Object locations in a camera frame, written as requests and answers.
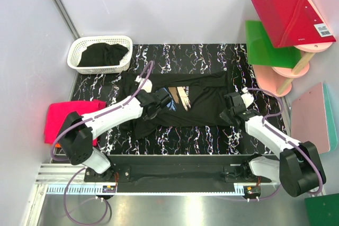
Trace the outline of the black printed t-shirt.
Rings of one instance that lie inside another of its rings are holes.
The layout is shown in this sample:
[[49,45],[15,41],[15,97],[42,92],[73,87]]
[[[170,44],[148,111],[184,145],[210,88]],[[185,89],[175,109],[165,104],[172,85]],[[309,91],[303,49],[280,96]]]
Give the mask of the black printed t-shirt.
[[227,126],[220,113],[226,109],[225,96],[234,92],[230,74],[223,70],[212,74],[151,74],[151,91],[166,91],[171,101],[153,119],[130,120],[119,127],[141,139],[158,126]]

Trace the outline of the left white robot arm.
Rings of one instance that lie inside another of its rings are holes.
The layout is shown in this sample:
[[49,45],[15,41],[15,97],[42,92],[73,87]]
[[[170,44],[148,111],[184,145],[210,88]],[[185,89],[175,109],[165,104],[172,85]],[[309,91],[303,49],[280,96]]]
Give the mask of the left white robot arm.
[[163,88],[156,92],[152,92],[151,88],[151,82],[143,79],[132,95],[118,103],[89,114],[69,113],[56,138],[66,160],[71,165],[90,168],[97,174],[110,172],[112,162],[93,146],[93,140],[125,122],[153,119],[171,102],[171,97]]

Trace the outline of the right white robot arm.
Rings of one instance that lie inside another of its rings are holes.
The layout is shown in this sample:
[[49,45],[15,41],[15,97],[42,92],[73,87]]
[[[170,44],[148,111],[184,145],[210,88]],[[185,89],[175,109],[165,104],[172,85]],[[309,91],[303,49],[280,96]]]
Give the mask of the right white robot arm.
[[270,124],[257,110],[250,109],[254,97],[251,89],[225,96],[226,108],[220,117],[236,128],[244,130],[267,146],[276,160],[254,154],[242,163],[231,177],[244,180],[264,177],[279,183],[292,197],[304,193],[320,194],[326,176],[316,146],[294,139]]

